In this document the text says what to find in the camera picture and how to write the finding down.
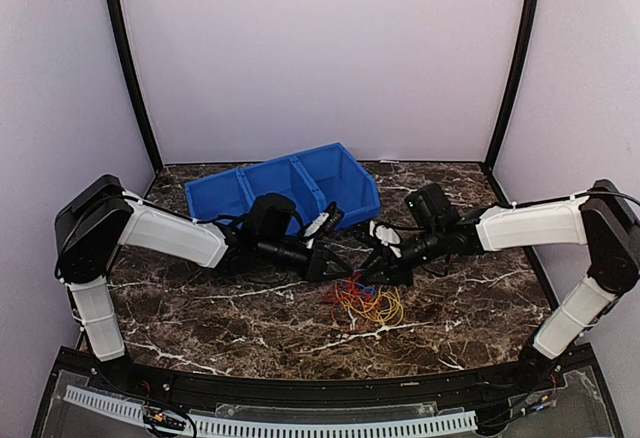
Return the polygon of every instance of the black metal frame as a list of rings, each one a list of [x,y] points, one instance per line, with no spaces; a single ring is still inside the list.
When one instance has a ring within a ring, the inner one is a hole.
[[[109,8],[113,37],[116,42],[116,47],[118,48],[122,74],[124,75],[127,90],[129,91],[131,106],[133,106],[133,112],[136,115],[138,128],[140,129],[140,134],[142,135],[144,146],[147,149],[147,155],[149,156],[151,165],[153,166],[154,171],[158,173],[162,170],[164,165],[162,163],[162,158],[160,157],[158,144],[153,136],[149,115],[147,114],[147,109],[142,98],[142,91],[140,89],[140,83],[138,82],[136,68],[133,63],[131,47],[129,46],[129,39],[127,37],[127,29],[124,23],[124,16],[122,14],[122,4],[120,3],[120,0],[107,0],[107,7]]]
[[[591,366],[611,421],[615,436],[623,436],[620,422],[612,405],[609,390],[591,345],[572,348],[560,359],[562,371]],[[39,438],[44,428],[55,383],[61,370],[89,377],[92,387],[108,391],[110,388],[98,374],[95,358],[88,353],[61,348],[47,381],[33,427],[32,438]],[[199,410],[215,411],[219,404],[275,406],[292,408],[372,407],[435,402],[438,409],[464,407],[476,410],[479,416],[495,416],[497,410],[508,407],[508,399],[515,390],[479,387],[478,383],[504,382],[516,372],[517,363],[506,363],[470,371],[456,371],[437,375],[391,378],[366,381],[287,381],[250,378],[231,378],[172,371],[134,364],[135,376],[150,383],[152,398],[167,404]],[[539,388],[549,388],[541,383]]]
[[[489,150],[484,160],[484,165],[489,171],[493,171],[496,165],[500,148],[502,148],[502,143],[507,133],[509,119],[511,118],[513,105],[516,101],[520,78],[522,77],[522,70],[524,69],[524,63],[527,57],[527,50],[529,49],[529,40],[531,38],[537,4],[538,0],[524,0],[524,4],[522,5],[522,16],[520,17],[520,27],[518,28],[518,38],[516,39],[513,59],[511,60],[509,78],[507,78],[507,86],[505,87],[504,96],[502,97],[498,119],[496,120]]]
[[[500,106],[493,135],[491,137],[491,143],[489,144],[489,149],[483,162],[483,165],[486,166],[489,171],[493,171],[509,125],[509,119],[511,117],[511,112],[518,92],[518,86],[520,85],[520,78],[522,77],[522,70],[524,69],[524,63],[527,56],[537,2],[538,0],[524,0],[522,7],[518,37],[516,39],[507,85],[502,98],[502,104]],[[129,91],[131,105],[133,106],[133,110],[136,115],[136,120],[147,150],[147,155],[149,156],[149,160],[151,161],[155,172],[158,173],[162,170],[164,164],[162,162],[158,144],[153,134],[151,122],[149,121],[149,115],[147,114],[144,100],[142,98],[140,83],[138,82],[138,76],[136,74],[131,54],[131,47],[127,37],[124,15],[122,13],[122,4],[120,0],[107,0],[107,6],[109,8],[113,36],[118,48],[122,73]]]

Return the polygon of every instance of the blue plastic bin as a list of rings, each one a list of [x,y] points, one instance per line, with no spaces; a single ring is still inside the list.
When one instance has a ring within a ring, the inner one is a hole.
[[[340,143],[192,181],[186,191],[191,216],[199,220],[241,215],[267,193],[291,198],[305,224],[332,201],[345,213],[337,229],[380,213],[376,182]],[[292,221],[287,232],[299,228]]]

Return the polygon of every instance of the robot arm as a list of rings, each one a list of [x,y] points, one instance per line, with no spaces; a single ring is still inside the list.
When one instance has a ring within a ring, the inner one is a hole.
[[[640,223],[616,194],[611,182],[601,180],[563,199],[498,205],[460,217],[442,189],[428,185],[405,199],[425,231],[401,241],[390,227],[370,228],[369,238],[378,247],[365,262],[365,279],[410,285],[413,268],[443,255],[551,243],[588,245],[591,267],[521,353],[522,361],[542,372],[638,281]]]
[[[242,228],[199,222],[160,209],[122,188],[116,177],[105,175],[56,217],[56,277],[73,297],[76,319],[96,357],[113,360],[125,354],[107,289],[108,267],[118,246],[148,248],[207,268],[215,268],[234,250],[259,254],[310,281],[350,276],[348,265],[313,243],[340,222],[343,214],[335,204],[304,229],[303,236],[288,237],[287,228],[296,215],[291,200],[271,194],[256,199],[242,219]],[[331,262],[343,271],[328,274]]]

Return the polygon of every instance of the marble tabletop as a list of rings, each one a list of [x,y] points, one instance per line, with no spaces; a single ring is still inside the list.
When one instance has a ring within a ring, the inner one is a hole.
[[[148,198],[188,213],[185,183],[235,166],[167,166]],[[394,223],[413,225],[403,198],[430,182],[441,184],[461,210],[495,201],[476,164],[363,166],[378,183],[382,218]],[[370,251],[344,231],[327,241],[352,265]],[[362,319],[335,323],[323,300],[331,287],[266,264],[224,275],[125,247],[113,267],[110,290],[136,362],[247,378],[411,377],[504,363],[516,359],[550,313],[520,249],[455,257],[443,278],[416,270],[414,286],[402,290],[405,317],[396,326]]]

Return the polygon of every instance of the white wall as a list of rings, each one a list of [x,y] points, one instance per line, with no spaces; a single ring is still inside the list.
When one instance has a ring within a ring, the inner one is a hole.
[[[551,197],[608,177],[640,196],[639,164],[640,0],[540,0],[496,169],[506,193]],[[561,297],[588,267],[578,247],[539,252]],[[630,437],[640,436],[639,302],[637,288],[587,335]]]
[[[166,162],[482,160],[523,0],[124,0]]]
[[[25,437],[78,328],[53,278],[56,213],[100,174],[152,178],[104,0],[0,0],[0,436]]]

